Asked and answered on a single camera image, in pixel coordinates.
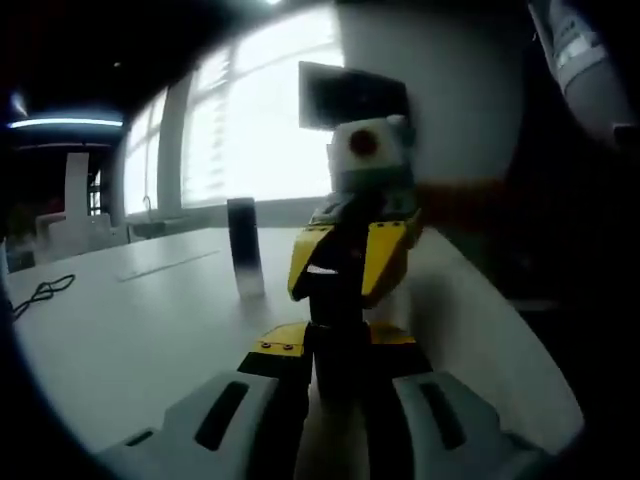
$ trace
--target table surface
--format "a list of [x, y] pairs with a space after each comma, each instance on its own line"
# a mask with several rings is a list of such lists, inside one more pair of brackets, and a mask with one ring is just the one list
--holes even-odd
[[[308, 320], [286, 290], [298, 229], [260, 229], [265, 295], [242, 299], [228, 231], [205, 229], [93, 252], [9, 276], [15, 304], [74, 273], [69, 290], [16, 322], [24, 356], [53, 408], [89, 451], [149, 426], [222, 370], [235, 370], [274, 326]], [[407, 277], [370, 321], [416, 337], [434, 368], [455, 375], [504, 428], [547, 451], [583, 418], [564, 377], [526, 323], [436, 230], [409, 255]]]

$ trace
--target bright window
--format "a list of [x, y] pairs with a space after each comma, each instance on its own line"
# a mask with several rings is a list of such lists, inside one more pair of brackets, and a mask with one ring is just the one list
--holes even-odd
[[96, 173], [91, 185], [89, 185], [89, 215], [100, 215], [100, 170]]
[[298, 63], [342, 65], [331, 8], [255, 31], [205, 59], [185, 118], [182, 206], [326, 195], [330, 133], [298, 126]]
[[158, 148], [167, 90], [135, 118], [126, 141], [124, 210], [126, 215], [158, 208]]

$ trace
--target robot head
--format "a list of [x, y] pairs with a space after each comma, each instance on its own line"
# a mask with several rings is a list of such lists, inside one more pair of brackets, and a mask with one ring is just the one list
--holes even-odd
[[336, 191], [357, 192], [404, 186], [410, 171], [409, 131], [404, 117], [393, 115], [343, 123], [327, 146]]

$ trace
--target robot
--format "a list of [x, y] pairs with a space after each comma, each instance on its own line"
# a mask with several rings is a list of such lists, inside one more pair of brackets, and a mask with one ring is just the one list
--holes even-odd
[[505, 433], [495, 410], [432, 371], [408, 333], [368, 325], [363, 309], [391, 292], [419, 236], [410, 129], [402, 117], [339, 125], [328, 146], [333, 192], [297, 237], [288, 290], [311, 321], [258, 339], [146, 429], [99, 455], [131, 479], [292, 478], [312, 366], [325, 402], [356, 402], [372, 478], [531, 478], [548, 462]]

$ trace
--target ceiling light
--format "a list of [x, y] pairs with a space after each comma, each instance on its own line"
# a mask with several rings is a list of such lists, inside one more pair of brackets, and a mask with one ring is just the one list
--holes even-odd
[[114, 120], [95, 120], [92, 118], [33, 118], [31, 120], [20, 120], [7, 125], [9, 128], [31, 127], [33, 125], [63, 125], [63, 124], [83, 124], [83, 125], [104, 125], [108, 127], [121, 127], [122, 122]]

